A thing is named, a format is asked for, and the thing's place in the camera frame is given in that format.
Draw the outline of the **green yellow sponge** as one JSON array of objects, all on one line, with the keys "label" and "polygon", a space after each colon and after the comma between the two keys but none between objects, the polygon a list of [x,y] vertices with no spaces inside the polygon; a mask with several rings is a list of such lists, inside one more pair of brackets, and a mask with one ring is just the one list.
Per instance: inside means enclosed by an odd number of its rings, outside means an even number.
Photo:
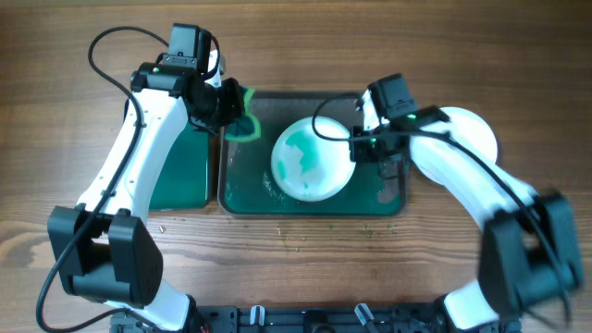
[{"label": "green yellow sponge", "polygon": [[225,130],[224,139],[228,142],[253,142],[261,138],[261,125],[259,119],[251,110],[251,101],[255,89],[242,86],[244,114]]}]

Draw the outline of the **white plate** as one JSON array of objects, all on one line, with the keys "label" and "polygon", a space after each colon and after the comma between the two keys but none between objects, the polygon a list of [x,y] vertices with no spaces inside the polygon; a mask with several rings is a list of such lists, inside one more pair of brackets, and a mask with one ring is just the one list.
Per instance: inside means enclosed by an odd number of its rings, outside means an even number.
[{"label": "white plate", "polygon": [[438,121],[421,127],[423,131],[443,132],[449,130],[454,138],[463,136],[472,145],[471,150],[479,152],[487,160],[496,163],[499,157],[498,141],[492,128],[478,114],[458,106],[445,106],[440,110],[449,120]]},{"label": "white plate", "polygon": [[305,117],[288,126],[271,153],[274,181],[289,197],[324,201],[343,190],[356,163],[350,159],[349,131],[329,117]]}]

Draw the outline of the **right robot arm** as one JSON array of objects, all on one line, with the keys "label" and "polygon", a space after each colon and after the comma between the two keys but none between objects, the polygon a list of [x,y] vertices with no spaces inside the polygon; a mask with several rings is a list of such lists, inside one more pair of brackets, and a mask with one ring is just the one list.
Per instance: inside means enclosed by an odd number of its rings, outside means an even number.
[{"label": "right robot arm", "polygon": [[574,213],[557,191],[536,191],[497,165],[491,127],[458,106],[420,107],[401,74],[370,83],[357,107],[351,158],[408,157],[462,205],[481,231],[477,278],[442,300],[453,330],[475,331],[530,315],[559,299],[572,319],[570,294],[585,284]]}]

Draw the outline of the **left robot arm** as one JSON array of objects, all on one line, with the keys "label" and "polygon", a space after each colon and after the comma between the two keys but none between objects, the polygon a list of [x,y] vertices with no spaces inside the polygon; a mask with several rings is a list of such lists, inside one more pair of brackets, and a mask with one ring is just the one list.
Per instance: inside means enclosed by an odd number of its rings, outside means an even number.
[{"label": "left robot arm", "polygon": [[73,207],[56,207],[47,230],[55,263],[47,281],[103,303],[110,315],[154,332],[207,332],[192,296],[163,277],[164,259],[146,223],[154,187],[187,127],[216,135],[245,112],[240,84],[225,78],[216,37],[177,23],[166,51],[123,88],[128,108],[100,172]]}]

